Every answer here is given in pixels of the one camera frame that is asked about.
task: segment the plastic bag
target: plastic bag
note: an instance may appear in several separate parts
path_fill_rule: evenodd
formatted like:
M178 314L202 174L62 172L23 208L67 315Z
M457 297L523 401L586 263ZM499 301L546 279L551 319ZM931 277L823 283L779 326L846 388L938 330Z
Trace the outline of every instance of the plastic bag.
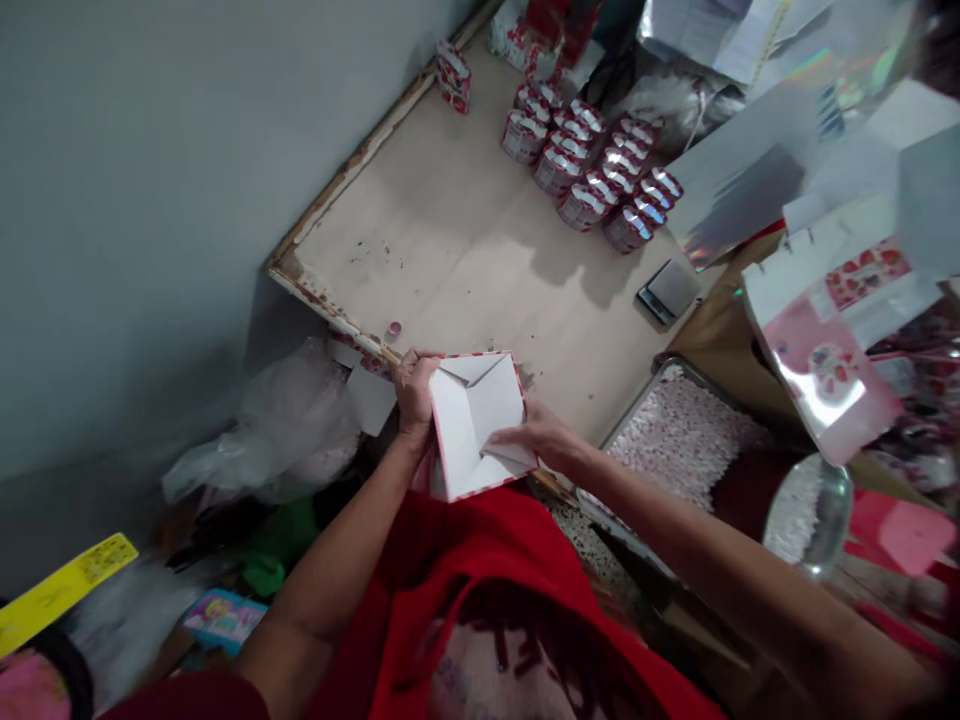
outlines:
M167 502L208 486L218 491L217 502L254 494L280 504L333 482L353 459L360 434L346 375L321 339L308 338L250 381L236 428L187 451L163 476Z
M665 160L674 160L744 106L743 94L726 78L699 77L663 64L640 78L610 117L654 109L666 121L657 152Z
M209 558L175 573L141 557L67 616L67 634L93 676L98 713L136 690L180 616L226 568L225 560Z

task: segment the wooden frame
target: wooden frame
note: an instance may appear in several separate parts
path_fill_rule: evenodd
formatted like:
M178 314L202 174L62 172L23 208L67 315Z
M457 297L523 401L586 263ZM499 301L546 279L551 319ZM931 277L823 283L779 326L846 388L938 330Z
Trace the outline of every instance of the wooden frame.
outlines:
M463 48L490 21L502 3L503 0L488 0L475 15L464 23L463 27L453 36L451 42L458 49ZM347 159L333 180L304 211L297 223L273 251L266 266L267 273L274 280L313 308L330 324L334 331L354 338L364 350L382 358L390 367L396 367L400 362L400 357L393 348L386 345L377 335L361 329L350 320L342 307L335 305L326 295L315 295L298 282L303 273L303 267L294 256L293 250L317 226L330 206L373 159L397 126L403 122L404 118L420 101L420 98L433 86L435 80L436 66L431 61L420 71L410 87L394 103L387 115L367 136L356 152Z

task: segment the white paper box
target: white paper box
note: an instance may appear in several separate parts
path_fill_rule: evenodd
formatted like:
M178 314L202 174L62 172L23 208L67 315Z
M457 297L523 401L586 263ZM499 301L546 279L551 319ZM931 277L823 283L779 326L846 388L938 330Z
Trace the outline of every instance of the white paper box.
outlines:
M497 430L524 420L523 392L508 352L445 357L430 378L433 417L443 468L430 494L453 502L503 485L538 467L516 445L487 447Z

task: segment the table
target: table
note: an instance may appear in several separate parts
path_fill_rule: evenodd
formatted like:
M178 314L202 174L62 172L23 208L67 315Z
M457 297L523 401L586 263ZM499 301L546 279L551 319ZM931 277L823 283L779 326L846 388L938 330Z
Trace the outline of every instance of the table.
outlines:
M686 319L664 329L635 293L671 258L690 266L666 231L622 256L599 229L571 230L500 149L523 78L487 51L485 12L453 40L473 73L470 113L444 103L425 68L267 270L389 363L413 346L512 350L527 392L600 445ZM699 275L702 296L721 271Z

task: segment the pink paper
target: pink paper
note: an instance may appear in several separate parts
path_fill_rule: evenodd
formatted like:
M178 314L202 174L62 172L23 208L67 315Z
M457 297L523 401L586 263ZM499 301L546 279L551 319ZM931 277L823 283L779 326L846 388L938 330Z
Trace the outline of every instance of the pink paper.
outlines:
M822 286L763 327L769 354L827 461L849 462L903 413Z

